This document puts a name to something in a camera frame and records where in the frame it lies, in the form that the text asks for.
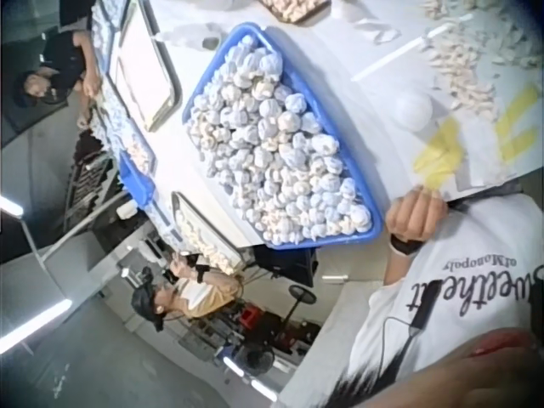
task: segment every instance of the person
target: person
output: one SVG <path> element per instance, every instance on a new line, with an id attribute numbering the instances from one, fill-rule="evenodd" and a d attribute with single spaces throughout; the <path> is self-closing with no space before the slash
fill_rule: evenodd
<path id="1" fill-rule="evenodd" d="M 543 279 L 543 219 L 532 199 L 493 196 L 449 209 L 418 187 L 393 203 L 386 225 L 383 287 L 320 408 L 543 407 L 530 300 Z"/>
<path id="2" fill-rule="evenodd" d="M 172 274 L 178 278 L 174 285 L 166 280 L 154 285 L 149 276 L 134 291 L 134 310 L 153 323 L 158 332 L 167 315 L 200 318 L 236 299 L 241 283 L 235 277 L 203 264 L 201 257 L 197 263 L 174 254 L 170 263 Z"/>
<path id="3" fill-rule="evenodd" d="M 63 102 L 71 90 L 80 94 L 77 126 L 89 120 L 90 99 L 100 87 L 99 70 L 88 31 L 63 31 L 48 38 L 35 71 L 23 72 L 14 84 L 14 101 L 20 107 Z"/>

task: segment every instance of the blue plastic tray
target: blue plastic tray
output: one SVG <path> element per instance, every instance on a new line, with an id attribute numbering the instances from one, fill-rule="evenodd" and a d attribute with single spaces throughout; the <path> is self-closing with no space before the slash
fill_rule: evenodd
<path id="1" fill-rule="evenodd" d="M 376 202 L 372 197 L 372 193 L 368 188 L 365 177 L 363 176 L 362 172 L 359 169 L 359 166 L 357 166 L 357 163 L 349 152 L 349 147 L 343 142 L 342 135 L 340 134 L 330 117 L 327 115 L 324 106 L 315 97 L 314 92 L 312 92 L 308 84 L 303 80 L 301 75 L 298 73 L 296 67 L 285 56 L 281 48 L 274 42 L 274 40 L 272 40 L 272 38 L 270 38 L 265 31 L 261 30 L 258 25 L 254 23 L 240 24 L 235 27 L 234 30 L 229 34 L 229 36 L 225 39 L 223 45 L 219 48 L 219 50 L 213 57 L 212 62 L 204 72 L 204 75 L 202 75 L 202 78 L 198 82 L 198 85 L 196 85 L 195 92 L 193 92 L 193 94 L 187 101 L 187 105 L 185 106 L 184 113 L 182 115 L 183 123 L 187 122 L 190 119 L 190 108 L 193 106 L 195 96 L 204 92 L 204 87 L 212 80 L 213 73 L 224 63 L 225 55 L 232 47 L 238 44 L 243 37 L 247 35 L 250 35 L 257 40 L 258 47 L 266 47 L 270 51 L 275 51 L 276 53 L 281 54 L 281 56 L 283 57 L 283 74 L 281 75 L 281 83 L 287 85 L 294 91 L 304 95 L 308 102 L 309 110 L 314 112 L 315 117 L 325 130 L 325 133 L 330 134 L 338 141 L 338 143 L 340 144 L 338 154 L 342 158 L 346 168 L 348 169 L 349 175 L 355 180 L 358 196 L 369 209 L 372 217 L 372 227 L 364 233 L 327 236 L 326 238 L 320 238 L 317 241 L 304 240 L 298 243 L 298 245 L 289 243 L 275 246 L 272 245 L 271 242 L 263 240 L 264 243 L 267 247 L 273 248 L 275 250 L 286 250 L 297 248 L 322 247 L 324 245 L 351 244 L 355 242 L 370 242 L 376 239 L 382 232 L 382 215 L 380 214 Z"/>
<path id="2" fill-rule="evenodd" d="M 153 200 L 153 194 L 155 193 L 153 180 L 143 175 L 134 166 L 130 155 L 126 151 L 119 152 L 119 178 L 125 184 L 140 209 L 145 209 Z"/>

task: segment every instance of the watch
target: watch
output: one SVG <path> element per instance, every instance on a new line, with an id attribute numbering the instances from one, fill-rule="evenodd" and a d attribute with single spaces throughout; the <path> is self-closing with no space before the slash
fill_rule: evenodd
<path id="1" fill-rule="evenodd" d="M 399 238 L 397 238 L 396 235 L 391 234 L 391 240 L 389 241 L 389 245 L 391 246 L 391 249 L 393 249 L 394 252 L 398 253 L 399 255 L 404 255 L 406 257 L 409 257 L 416 252 L 418 252 L 421 247 L 423 246 L 423 242 L 421 241 L 401 241 Z"/>

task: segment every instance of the black cap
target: black cap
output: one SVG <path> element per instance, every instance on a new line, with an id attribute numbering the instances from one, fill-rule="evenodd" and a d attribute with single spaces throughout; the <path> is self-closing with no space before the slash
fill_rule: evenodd
<path id="1" fill-rule="evenodd" d="M 155 288 L 151 283 L 153 276 L 146 274 L 148 272 L 147 269 L 149 268 L 144 268 L 144 283 L 134 290 L 131 304 L 138 315 L 153 323 L 155 329 L 160 332 L 164 328 L 164 317 L 166 314 L 155 313 Z"/>
<path id="2" fill-rule="evenodd" d="M 22 74 L 19 74 L 17 78 L 15 78 L 14 86 L 12 89 L 12 96 L 14 98 L 15 104 L 20 108 L 29 108 L 31 106 L 36 106 L 37 104 L 37 98 L 29 95 L 25 91 L 26 79 L 28 79 L 28 77 L 34 73 L 34 71 L 26 71 Z"/>

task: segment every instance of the ceiling light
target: ceiling light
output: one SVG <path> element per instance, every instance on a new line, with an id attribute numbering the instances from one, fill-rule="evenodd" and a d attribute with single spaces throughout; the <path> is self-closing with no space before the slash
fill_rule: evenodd
<path id="1" fill-rule="evenodd" d="M 276 394 L 270 388 L 265 387 L 262 382 L 257 380 L 252 380 L 252 387 L 255 388 L 259 393 L 264 395 L 269 400 L 273 402 L 276 402 L 278 400 L 278 394 Z"/>
<path id="2" fill-rule="evenodd" d="M 23 207 L 21 207 L 19 204 L 15 204 L 14 202 L 8 200 L 5 197 L 2 197 L 1 195 L 0 195 L 0 210 L 5 211 L 6 213 L 9 213 L 17 218 L 21 218 L 24 213 Z"/>
<path id="3" fill-rule="evenodd" d="M 33 332 L 41 329 L 50 321 L 62 315 L 71 306 L 71 300 L 65 299 L 55 304 L 53 307 L 43 311 L 35 318 L 27 321 L 24 325 L 17 327 L 6 336 L 0 338 L 0 354 L 11 349 L 15 344 L 22 342 Z"/>
<path id="4" fill-rule="evenodd" d="M 244 377 L 246 375 L 246 373 L 229 357 L 223 357 L 223 362 L 227 367 L 234 371 L 238 377 Z"/>

